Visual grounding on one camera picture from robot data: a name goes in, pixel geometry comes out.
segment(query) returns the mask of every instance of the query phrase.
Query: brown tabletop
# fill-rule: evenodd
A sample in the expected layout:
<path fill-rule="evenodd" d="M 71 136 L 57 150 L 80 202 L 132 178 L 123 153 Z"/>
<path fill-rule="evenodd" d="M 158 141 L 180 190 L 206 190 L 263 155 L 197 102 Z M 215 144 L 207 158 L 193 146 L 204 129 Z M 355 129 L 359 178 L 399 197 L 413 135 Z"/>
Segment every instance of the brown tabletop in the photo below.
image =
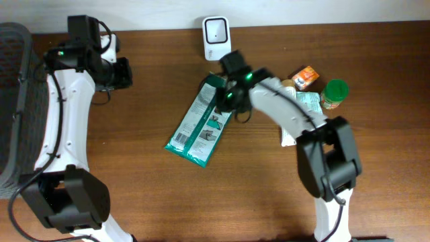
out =
<path fill-rule="evenodd" d="M 255 112 L 232 120 L 207 168 L 163 147 L 194 100 L 199 82 L 220 70 L 203 57 L 201 30 L 118 32 L 134 85 L 92 106 L 87 138 L 92 174 L 109 188 L 111 214 L 139 241 L 256 241 L 312 234 L 314 199 L 297 174 L 296 150 L 280 146 L 279 127 Z M 348 98 L 330 117 L 353 127 L 363 174 L 351 198 L 353 237 L 430 239 L 430 22 L 233 28 L 234 49 L 254 68 L 285 79 L 302 65 L 344 79 Z M 41 54 L 65 35 L 34 36 Z M 95 99 L 102 100 L 103 94 Z M 2 241 L 24 241 L 0 201 Z M 17 219 L 43 228 L 19 199 Z"/>

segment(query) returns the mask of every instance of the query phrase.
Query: black crate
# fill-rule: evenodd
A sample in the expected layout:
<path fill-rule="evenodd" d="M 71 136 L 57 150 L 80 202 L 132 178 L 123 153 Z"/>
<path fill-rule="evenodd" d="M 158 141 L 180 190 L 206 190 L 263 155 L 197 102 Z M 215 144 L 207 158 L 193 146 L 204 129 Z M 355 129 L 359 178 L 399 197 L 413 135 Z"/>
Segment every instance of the black crate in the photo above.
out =
<path fill-rule="evenodd" d="M 48 87 L 32 36 L 0 24 L 0 198 L 10 198 L 20 175 L 33 172 L 48 114 Z"/>

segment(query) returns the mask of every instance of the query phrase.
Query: orange box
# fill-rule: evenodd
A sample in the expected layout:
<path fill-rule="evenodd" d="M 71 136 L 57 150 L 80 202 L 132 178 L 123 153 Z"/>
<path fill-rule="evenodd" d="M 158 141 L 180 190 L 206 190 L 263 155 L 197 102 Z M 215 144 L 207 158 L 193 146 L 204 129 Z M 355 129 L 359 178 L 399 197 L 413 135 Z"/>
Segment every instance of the orange box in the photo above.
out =
<path fill-rule="evenodd" d="M 301 91 L 312 84 L 318 77 L 320 77 L 320 75 L 309 66 L 295 74 L 292 79 L 296 87 Z"/>

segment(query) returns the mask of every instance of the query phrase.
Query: jar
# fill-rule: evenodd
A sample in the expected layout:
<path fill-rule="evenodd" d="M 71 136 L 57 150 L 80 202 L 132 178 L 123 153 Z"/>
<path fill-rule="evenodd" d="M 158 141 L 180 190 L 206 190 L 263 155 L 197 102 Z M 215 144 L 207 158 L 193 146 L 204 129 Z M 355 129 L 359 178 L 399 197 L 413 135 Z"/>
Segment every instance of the jar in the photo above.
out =
<path fill-rule="evenodd" d="M 321 93 L 321 107 L 332 110 L 348 96 L 349 87 L 340 79 L 331 80 Z"/>

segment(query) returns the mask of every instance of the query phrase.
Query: green lid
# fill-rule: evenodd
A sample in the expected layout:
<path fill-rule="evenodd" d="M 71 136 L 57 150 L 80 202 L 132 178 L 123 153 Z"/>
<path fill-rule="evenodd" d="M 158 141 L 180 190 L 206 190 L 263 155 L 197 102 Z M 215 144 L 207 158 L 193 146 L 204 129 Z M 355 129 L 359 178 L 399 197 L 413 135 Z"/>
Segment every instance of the green lid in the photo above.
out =
<path fill-rule="evenodd" d="M 348 96 L 348 93 L 348 84 L 340 79 L 331 80 L 324 88 L 325 97 L 334 102 L 343 101 Z"/>

